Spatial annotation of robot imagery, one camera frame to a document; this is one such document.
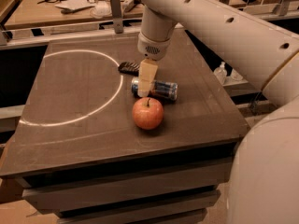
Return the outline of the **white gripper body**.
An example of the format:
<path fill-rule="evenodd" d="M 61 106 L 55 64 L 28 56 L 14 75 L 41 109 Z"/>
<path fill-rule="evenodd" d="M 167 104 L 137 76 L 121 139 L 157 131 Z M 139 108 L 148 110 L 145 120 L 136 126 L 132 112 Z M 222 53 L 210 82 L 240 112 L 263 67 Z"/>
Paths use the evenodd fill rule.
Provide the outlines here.
<path fill-rule="evenodd" d="M 152 59 L 154 61 L 159 61 L 165 56 L 169 45 L 170 45 L 169 40 L 153 41 L 146 38 L 142 33 L 139 33 L 138 35 L 138 41 L 137 41 L 138 51 L 146 58 Z"/>

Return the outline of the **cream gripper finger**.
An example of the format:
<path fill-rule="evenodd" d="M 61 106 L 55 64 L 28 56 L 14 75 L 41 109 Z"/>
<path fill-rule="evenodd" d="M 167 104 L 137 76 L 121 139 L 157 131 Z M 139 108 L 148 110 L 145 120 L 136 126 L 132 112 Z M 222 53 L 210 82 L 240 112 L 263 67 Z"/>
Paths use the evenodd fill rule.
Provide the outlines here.
<path fill-rule="evenodd" d="M 157 70 L 158 64 L 151 59 L 144 59 L 140 63 L 137 91 L 139 97 L 147 97 L 149 95 L 151 83 L 155 79 Z"/>

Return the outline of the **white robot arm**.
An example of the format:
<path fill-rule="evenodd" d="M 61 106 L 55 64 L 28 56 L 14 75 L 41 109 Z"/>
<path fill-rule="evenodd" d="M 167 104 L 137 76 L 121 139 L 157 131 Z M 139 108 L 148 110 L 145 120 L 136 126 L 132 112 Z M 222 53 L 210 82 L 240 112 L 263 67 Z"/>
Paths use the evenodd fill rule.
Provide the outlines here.
<path fill-rule="evenodd" d="M 216 0 L 141 1 L 139 50 L 165 49 L 181 24 L 276 106 L 235 153 L 227 223 L 299 224 L 299 37 Z"/>

